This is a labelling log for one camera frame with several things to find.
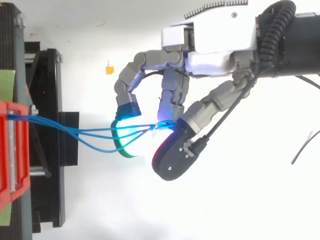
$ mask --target white wall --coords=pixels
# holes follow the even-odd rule
[[[27,20],[25,40],[64,56],[63,110],[80,111],[80,127],[105,127],[117,104],[113,86],[140,51],[159,49],[161,29],[206,0],[14,0]],[[273,1],[253,1],[256,14]],[[320,11],[296,0],[297,12]],[[223,22],[213,22],[215,26]],[[107,61],[115,67],[106,75]],[[320,83],[320,78],[312,79]],[[185,106],[224,79],[192,79]],[[135,91],[142,111],[158,110],[161,79]],[[66,223],[42,224],[35,240],[318,240],[319,90],[294,77],[260,79],[176,181],[161,180],[140,158],[79,145],[77,167],[65,168]],[[112,142],[92,140],[113,149]]]

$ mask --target green light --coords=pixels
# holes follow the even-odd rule
[[[146,124],[153,124],[153,122],[148,120],[144,116],[135,116],[135,117],[131,117],[131,118],[127,118],[127,119],[118,121],[116,123],[116,127],[119,128],[119,127],[133,126],[133,125],[146,125]],[[117,135],[119,137],[121,137],[121,136],[132,134],[132,133],[139,131],[139,130],[146,130],[148,128],[149,128],[148,126],[147,127],[127,128],[127,129],[119,129],[116,132],[117,132]],[[120,142],[121,146],[124,146],[140,134],[141,134],[141,132],[139,132],[133,136],[121,138],[119,140],[119,142]],[[151,143],[151,140],[152,140],[152,131],[148,131],[143,136],[139,137],[137,140],[135,140],[134,142],[132,142],[128,146],[126,146],[123,150],[132,157],[141,156],[144,154],[144,151],[146,149],[148,149],[148,146]]]

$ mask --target metal rod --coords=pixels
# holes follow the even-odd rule
[[[31,177],[39,177],[39,176],[45,176],[46,173],[44,171],[44,168],[42,166],[31,166],[30,167],[30,176]]]
[[[8,114],[14,114],[14,111],[7,111]],[[16,191],[17,184],[17,149],[16,149],[16,125],[14,121],[7,122],[8,129],[8,158],[10,169],[10,190]]]
[[[36,57],[35,53],[27,53],[24,55],[24,63],[25,64],[32,64],[34,62],[34,59]]]

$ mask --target blue cable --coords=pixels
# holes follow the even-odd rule
[[[8,117],[8,120],[14,120],[16,121],[17,118],[14,118],[12,119],[11,117]],[[18,121],[23,121],[23,122],[30,122],[30,123],[35,123],[35,124],[42,124],[40,123],[39,121],[34,121],[34,120],[31,120],[31,119],[18,119]],[[84,145],[88,146],[89,148],[91,149],[94,149],[96,151],[99,151],[99,152],[102,152],[102,153],[107,153],[107,154],[112,154],[112,153],[116,153],[122,149],[124,149],[126,146],[128,146],[129,144],[131,144],[132,142],[134,142],[135,140],[137,140],[138,138],[140,138],[142,135],[144,135],[146,132],[148,132],[149,130],[153,130],[154,127],[150,127],[149,129],[146,129],[143,133],[141,133],[140,135],[136,136],[134,139],[132,139],[131,141],[129,141],[127,144],[125,144],[124,146],[122,147],[119,147],[115,150],[104,150],[104,149],[101,149],[101,148],[98,148],[98,147],[95,147],[91,144],[89,144],[88,142],[84,141],[83,139],[81,139],[80,137],[78,137],[76,134],[74,134],[72,131],[70,131],[69,129],[67,129],[66,127],[64,127],[63,125],[59,124],[56,122],[57,125],[60,125],[61,128],[58,128],[59,130],[62,130],[68,134],[70,134],[72,137],[74,137],[76,140],[78,140],[79,142],[83,143]]]
[[[39,125],[55,128],[55,129],[58,129],[60,131],[64,131],[60,127],[56,127],[54,125],[51,125],[51,124],[48,124],[48,123],[45,123],[45,122],[42,122],[42,121],[37,121],[37,120],[30,120],[30,119],[25,119],[25,118],[15,118],[15,117],[8,117],[7,120],[9,120],[9,121],[29,122],[29,123],[33,123],[33,124],[39,124]],[[139,133],[143,133],[145,130],[138,130],[138,131],[135,131],[133,133],[130,133],[130,134],[124,135],[124,136],[103,136],[103,135],[97,135],[97,134],[90,134],[90,133],[86,133],[86,132],[73,132],[73,131],[72,132],[74,134],[85,135],[85,136],[95,137],[95,138],[100,138],[100,139],[120,140],[120,139],[124,139],[124,138],[128,138],[128,137],[137,135]]]
[[[111,128],[97,128],[97,129],[77,129],[77,128],[72,128],[72,127],[65,127],[65,126],[61,125],[60,123],[58,123],[58,122],[55,122],[53,120],[50,120],[50,119],[47,119],[47,118],[44,118],[44,117],[41,117],[41,116],[8,114],[7,115],[7,120],[9,120],[9,121],[30,122],[30,123],[34,123],[34,124],[40,124],[40,125],[44,125],[44,126],[47,126],[47,127],[56,128],[58,130],[61,130],[63,132],[66,132],[66,133],[70,134],[73,138],[75,138],[79,142],[85,144],[89,148],[92,148],[92,149],[94,149],[96,151],[99,151],[99,152],[102,152],[102,153],[115,153],[115,152],[118,152],[118,151],[124,149],[126,146],[128,146],[132,142],[134,142],[135,140],[137,140],[138,138],[140,138],[141,136],[143,136],[148,131],[152,131],[154,129],[171,128],[176,124],[173,121],[162,121],[162,122],[159,122],[158,124],[145,124],[145,125],[133,125],[133,126],[126,126],[126,127],[111,127]],[[145,129],[145,130],[138,130],[136,132],[133,132],[131,134],[128,134],[126,136],[121,136],[121,137],[108,137],[108,136],[102,136],[102,135],[86,133],[86,132],[111,131],[111,130],[141,128],[141,127],[149,127],[149,128]],[[83,139],[79,138],[76,135],[76,134],[81,134],[81,135],[86,135],[86,136],[90,136],[90,137],[97,137],[97,138],[103,138],[103,139],[113,139],[113,140],[117,139],[118,140],[118,139],[121,139],[121,138],[134,136],[134,135],[136,135],[138,133],[141,133],[141,134],[136,136],[134,139],[129,141],[124,146],[122,146],[120,148],[117,148],[115,150],[104,150],[104,149],[95,147],[95,146],[89,144],[88,142],[84,141]]]

